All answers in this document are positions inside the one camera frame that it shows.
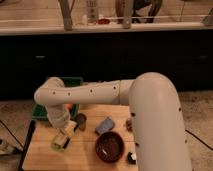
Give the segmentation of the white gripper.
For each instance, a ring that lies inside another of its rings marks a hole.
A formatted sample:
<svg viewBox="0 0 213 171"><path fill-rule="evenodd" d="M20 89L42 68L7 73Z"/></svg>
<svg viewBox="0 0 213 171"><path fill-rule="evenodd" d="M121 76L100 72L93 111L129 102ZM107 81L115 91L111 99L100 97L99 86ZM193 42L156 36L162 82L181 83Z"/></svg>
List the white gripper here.
<svg viewBox="0 0 213 171"><path fill-rule="evenodd" d="M72 137L74 135L74 129L77 126L77 123L75 121L68 121L67 124L60 129L61 132L59 132L54 140L56 140L58 143L63 144L63 149L65 149L70 141L69 137Z"/></svg>

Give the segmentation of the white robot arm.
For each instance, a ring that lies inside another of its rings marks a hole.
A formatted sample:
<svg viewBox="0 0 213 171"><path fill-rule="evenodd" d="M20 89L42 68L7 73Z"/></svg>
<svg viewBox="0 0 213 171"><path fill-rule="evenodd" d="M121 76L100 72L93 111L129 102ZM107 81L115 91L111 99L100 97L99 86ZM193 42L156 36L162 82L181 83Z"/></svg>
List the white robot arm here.
<svg viewBox="0 0 213 171"><path fill-rule="evenodd" d="M46 108L52 126L67 136L72 135L67 104L125 105L132 119L138 171L192 171L179 96L163 74L147 72L134 79L75 87L51 77L35 91L34 100Z"/></svg>

